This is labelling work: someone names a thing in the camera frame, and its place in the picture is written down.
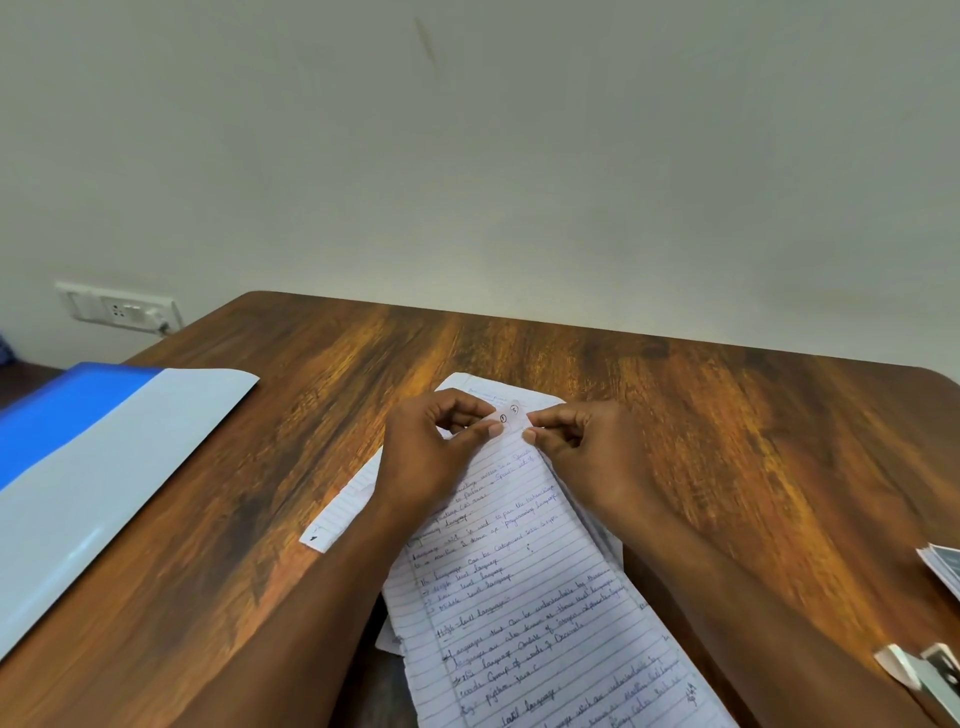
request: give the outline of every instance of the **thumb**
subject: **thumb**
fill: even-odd
[[[543,427],[527,427],[523,430],[523,439],[546,455],[554,468],[559,465],[558,458],[562,458],[571,449],[564,438]]]
[[[447,444],[466,467],[473,454],[501,432],[503,432],[503,423],[496,420],[481,420],[455,434]]]

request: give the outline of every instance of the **wooden table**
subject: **wooden table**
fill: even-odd
[[[629,402],[677,509],[871,669],[889,642],[960,647],[958,605],[913,550],[960,546],[960,389],[943,376],[263,292],[132,363],[261,381],[0,665],[2,725],[171,721],[318,558],[297,539],[390,406],[456,371]],[[628,570],[748,724],[663,589]],[[378,628],[338,724],[415,724],[399,658],[370,648]]]

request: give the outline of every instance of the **forearm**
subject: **forearm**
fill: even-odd
[[[930,725],[685,522],[655,510],[631,504],[609,525],[667,587],[762,725]]]
[[[325,725],[376,596],[417,526],[373,498],[180,725]]]

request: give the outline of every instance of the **electrical outlet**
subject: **electrical outlet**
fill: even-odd
[[[183,326],[177,304],[171,298],[78,283],[57,283],[55,287],[63,307],[78,321],[159,334],[179,331]]]

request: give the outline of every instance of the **wrist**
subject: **wrist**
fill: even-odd
[[[429,516],[424,507],[409,499],[385,494],[382,489],[373,491],[364,511],[377,527],[404,534],[404,541],[409,540]]]
[[[637,555],[650,554],[678,530],[688,528],[677,513],[656,493],[634,487],[598,507],[597,516],[607,528]]]

